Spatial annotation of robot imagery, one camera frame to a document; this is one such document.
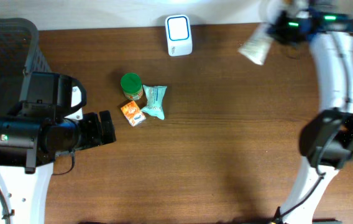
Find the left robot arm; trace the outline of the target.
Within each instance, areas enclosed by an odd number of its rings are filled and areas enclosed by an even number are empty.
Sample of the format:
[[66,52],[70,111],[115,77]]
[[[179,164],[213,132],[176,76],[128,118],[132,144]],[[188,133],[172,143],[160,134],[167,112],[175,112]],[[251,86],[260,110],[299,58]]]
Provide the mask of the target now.
[[24,77],[19,102],[0,117],[0,223],[44,223],[56,158],[116,142],[110,112],[84,114],[85,105],[73,77]]

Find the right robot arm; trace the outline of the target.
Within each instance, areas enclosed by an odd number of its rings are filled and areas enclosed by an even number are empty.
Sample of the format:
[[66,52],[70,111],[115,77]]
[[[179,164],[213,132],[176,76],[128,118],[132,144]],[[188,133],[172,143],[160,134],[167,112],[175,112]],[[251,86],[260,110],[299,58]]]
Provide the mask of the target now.
[[319,113],[300,133],[301,166],[272,223],[312,223],[333,178],[353,160],[353,20],[317,1],[290,1],[269,28],[286,45],[307,42],[316,65]]

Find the teal wet wipes pack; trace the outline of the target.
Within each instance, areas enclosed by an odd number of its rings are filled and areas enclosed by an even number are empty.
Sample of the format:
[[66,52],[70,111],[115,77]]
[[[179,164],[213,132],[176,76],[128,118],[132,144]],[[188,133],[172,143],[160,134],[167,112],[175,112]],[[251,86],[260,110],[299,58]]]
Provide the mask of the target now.
[[158,119],[164,120],[165,114],[163,111],[163,97],[167,90],[167,86],[147,86],[143,85],[146,95],[147,104],[141,109],[142,112],[150,116],[155,116]]

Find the orange tissue pack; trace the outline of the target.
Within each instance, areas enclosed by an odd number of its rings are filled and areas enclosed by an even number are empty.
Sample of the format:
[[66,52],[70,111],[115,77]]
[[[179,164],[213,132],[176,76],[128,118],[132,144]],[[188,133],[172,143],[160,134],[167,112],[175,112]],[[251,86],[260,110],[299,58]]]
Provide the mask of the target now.
[[141,112],[140,108],[138,107],[135,101],[131,101],[126,105],[122,106],[121,111],[125,116],[126,120],[128,120],[129,124],[133,127],[146,120],[145,115],[143,114],[143,112]]

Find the white floral tube gold cap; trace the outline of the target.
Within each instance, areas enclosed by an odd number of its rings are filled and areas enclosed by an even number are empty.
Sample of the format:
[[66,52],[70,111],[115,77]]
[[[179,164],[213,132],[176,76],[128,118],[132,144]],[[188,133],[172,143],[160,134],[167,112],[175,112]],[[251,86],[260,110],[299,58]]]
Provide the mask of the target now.
[[257,65],[263,65],[273,43],[268,34],[269,23],[260,24],[250,38],[238,49],[238,52]]

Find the green round item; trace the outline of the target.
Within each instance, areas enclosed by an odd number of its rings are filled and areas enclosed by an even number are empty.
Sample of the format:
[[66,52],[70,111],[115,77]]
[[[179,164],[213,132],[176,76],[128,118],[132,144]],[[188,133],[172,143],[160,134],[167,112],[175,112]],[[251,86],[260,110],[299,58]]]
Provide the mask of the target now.
[[143,95],[142,81],[136,73],[127,73],[121,78],[121,87],[128,100],[139,100]]

